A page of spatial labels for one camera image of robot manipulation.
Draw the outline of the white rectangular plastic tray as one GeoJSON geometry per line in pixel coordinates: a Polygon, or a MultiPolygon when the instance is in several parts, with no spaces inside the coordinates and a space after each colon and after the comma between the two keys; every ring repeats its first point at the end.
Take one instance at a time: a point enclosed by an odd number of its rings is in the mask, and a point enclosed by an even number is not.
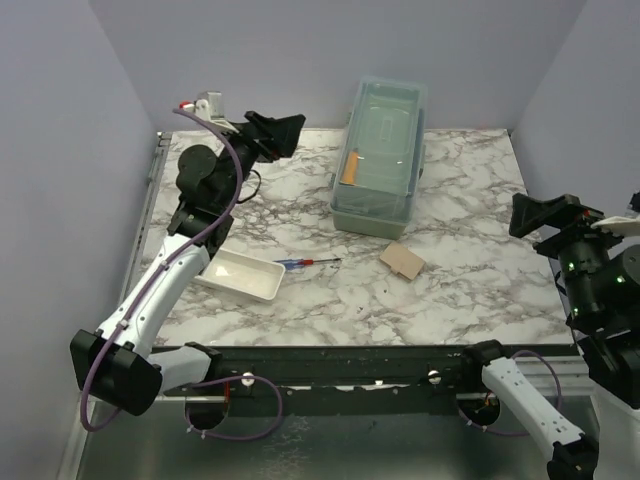
{"type": "Polygon", "coordinates": [[[220,248],[209,265],[193,279],[193,282],[200,286],[270,303],[278,293],[285,272],[285,266],[280,263],[220,248]]]}

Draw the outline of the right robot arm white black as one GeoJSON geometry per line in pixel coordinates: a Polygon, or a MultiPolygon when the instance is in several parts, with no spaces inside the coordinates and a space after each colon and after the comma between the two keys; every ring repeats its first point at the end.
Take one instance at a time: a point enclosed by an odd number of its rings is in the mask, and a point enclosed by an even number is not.
{"type": "Polygon", "coordinates": [[[599,434],[567,420],[524,376],[515,356],[489,340],[463,350],[460,379],[471,392],[497,396],[525,428],[551,479],[639,476],[639,247],[610,250],[639,234],[638,217],[606,216],[574,195],[512,198],[509,233],[523,238],[544,227],[555,234],[534,244],[558,261],[569,305],[566,324],[593,384],[599,434]]]}

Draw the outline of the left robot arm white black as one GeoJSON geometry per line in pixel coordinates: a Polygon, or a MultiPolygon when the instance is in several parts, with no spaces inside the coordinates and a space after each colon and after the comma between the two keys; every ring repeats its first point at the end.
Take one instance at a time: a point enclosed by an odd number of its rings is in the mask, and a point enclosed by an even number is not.
{"type": "Polygon", "coordinates": [[[177,161],[178,205],[159,252],[138,284],[95,331],[79,330],[70,353],[81,402],[96,397],[134,416],[168,390],[190,385],[214,393],[222,380],[219,353],[188,343],[153,353],[159,330],[183,291],[220,250],[233,224],[232,210],[255,163],[293,156],[306,121],[248,111],[240,123],[220,127],[183,108],[177,114],[206,128],[223,148],[186,148],[177,161]]]}

